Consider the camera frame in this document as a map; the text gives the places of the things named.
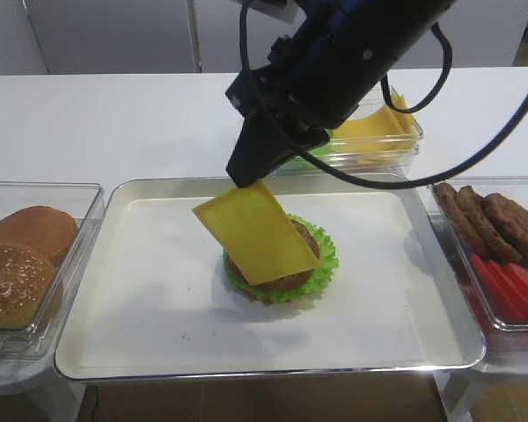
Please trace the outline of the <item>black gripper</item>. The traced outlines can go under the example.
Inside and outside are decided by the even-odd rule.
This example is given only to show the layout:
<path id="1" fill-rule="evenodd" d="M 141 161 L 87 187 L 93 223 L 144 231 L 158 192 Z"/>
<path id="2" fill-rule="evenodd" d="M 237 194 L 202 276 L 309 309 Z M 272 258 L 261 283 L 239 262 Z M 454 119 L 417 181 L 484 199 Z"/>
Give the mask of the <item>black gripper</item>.
<path id="1" fill-rule="evenodd" d="M 297 156 L 257 109 L 257 95 L 277 126 L 309 151 L 329 141 L 324 128 L 338 127 L 361 99 L 361 59 L 332 34 L 276 40 L 269 64 L 241 70 L 225 92 L 245 117 L 226 172 L 248 187 Z"/>

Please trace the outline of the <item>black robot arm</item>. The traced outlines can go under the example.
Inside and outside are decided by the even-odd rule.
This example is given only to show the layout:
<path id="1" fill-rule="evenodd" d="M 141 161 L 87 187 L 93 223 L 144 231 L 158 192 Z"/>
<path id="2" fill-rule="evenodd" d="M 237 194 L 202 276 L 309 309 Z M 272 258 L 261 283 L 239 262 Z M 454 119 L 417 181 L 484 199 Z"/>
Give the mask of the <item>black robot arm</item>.
<path id="1" fill-rule="evenodd" d="M 357 178 L 320 161 L 311 153 L 328 142 L 376 85 L 390 104 L 387 73 L 426 32 L 443 51 L 441 76 L 411 113 L 427 106 L 451 71 L 451 44 L 439 17 L 449 1 L 299 1 L 304 23 L 293 36 L 276 40 L 269 63 L 252 69 L 248 57 L 247 15 L 239 13 L 241 70 L 225 95 L 244 123 L 226 171 L 238 187 L 248 187 L 294 156 L 355 186 L 399 190 L 428 186 L 456 175 L 455 170 L 406 182 Z"/>

